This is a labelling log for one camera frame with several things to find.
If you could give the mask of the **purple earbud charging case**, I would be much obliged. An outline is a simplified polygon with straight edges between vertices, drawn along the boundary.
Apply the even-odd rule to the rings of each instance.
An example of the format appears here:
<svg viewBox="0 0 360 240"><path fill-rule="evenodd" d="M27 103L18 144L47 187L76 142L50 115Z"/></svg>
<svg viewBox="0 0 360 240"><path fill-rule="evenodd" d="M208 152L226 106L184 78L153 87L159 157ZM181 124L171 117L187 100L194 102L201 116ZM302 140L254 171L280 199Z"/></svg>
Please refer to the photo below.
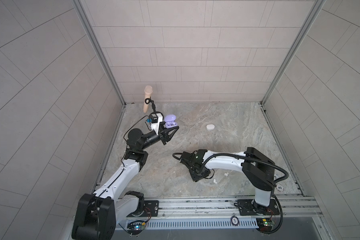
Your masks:
<svg viewBox="0 0 360 240"><path fill-rule="evenodd" d="M170 128L173 128L173 127L177 127L178 124L176 122L176 118L177 117L175 115L167 115L167 116L165 116L165 118L164 118L165 128L170 129Z"/></svg>

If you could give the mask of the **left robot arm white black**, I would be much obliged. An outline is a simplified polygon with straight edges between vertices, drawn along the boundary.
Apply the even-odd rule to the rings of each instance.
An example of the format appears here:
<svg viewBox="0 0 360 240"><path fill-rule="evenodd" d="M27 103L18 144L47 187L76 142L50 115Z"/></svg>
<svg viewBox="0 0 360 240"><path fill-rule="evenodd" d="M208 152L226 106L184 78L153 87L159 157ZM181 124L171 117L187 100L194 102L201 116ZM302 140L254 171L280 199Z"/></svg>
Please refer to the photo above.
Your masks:
<svg viewBox="0 0 360 240"><path fill-rule="evenodd" d="M159 124L157 132L152 130L144 134L140 129L129 131L121 166L102 187L80 198L72 239L110 240L116 226L129 214L143 212L144 195L123 191L145 165L148 159L145 149L157 142L166 144L178 129L179 127L167 129L165 124Z"/></svg>

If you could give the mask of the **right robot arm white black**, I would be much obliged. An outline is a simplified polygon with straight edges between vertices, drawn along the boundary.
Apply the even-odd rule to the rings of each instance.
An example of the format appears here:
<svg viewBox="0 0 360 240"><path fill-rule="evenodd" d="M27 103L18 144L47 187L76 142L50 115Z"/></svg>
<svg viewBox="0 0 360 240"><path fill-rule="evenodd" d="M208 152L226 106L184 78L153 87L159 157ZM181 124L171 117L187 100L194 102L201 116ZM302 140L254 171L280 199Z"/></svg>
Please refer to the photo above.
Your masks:
<svg viewBox="0 0 360 240"><path fill-rule="evenodd" d="M255 187L254 205L268 207L271 203L277 166L255 148L233 154L197 150L174 153L173 157L188 168L194 182L209 178L214 169L242 172Z"/></svg>

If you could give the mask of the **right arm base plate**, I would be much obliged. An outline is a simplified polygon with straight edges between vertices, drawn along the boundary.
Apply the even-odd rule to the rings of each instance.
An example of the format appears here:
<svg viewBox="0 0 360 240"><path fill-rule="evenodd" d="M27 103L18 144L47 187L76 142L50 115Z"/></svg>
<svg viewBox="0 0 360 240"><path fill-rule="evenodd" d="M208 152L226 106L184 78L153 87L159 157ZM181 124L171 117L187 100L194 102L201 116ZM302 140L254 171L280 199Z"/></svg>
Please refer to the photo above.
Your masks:
<svg viewBox="0 0 360 240"><path fill-rule="evenodd" d="M275 199L271 199L268 207L256 204L254 199L237 200L234 202L234 206L239 209L241 216L280 215L280 207Z"/></svg>

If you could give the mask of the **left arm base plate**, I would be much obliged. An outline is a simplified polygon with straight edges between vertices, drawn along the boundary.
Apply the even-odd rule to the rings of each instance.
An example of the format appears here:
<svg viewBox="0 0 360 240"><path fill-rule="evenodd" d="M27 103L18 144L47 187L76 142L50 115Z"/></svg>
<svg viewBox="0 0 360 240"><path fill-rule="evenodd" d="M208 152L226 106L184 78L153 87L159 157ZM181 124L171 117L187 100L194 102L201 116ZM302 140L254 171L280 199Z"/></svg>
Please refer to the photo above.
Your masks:
<svg viewBox="0 0 360 240"><path fill-rule="evenodd" d="M157 217L159 211L159 201L145 201L144 207L141 212L134 212L128 215L131 218L148 218L148 217Z"/></svg>

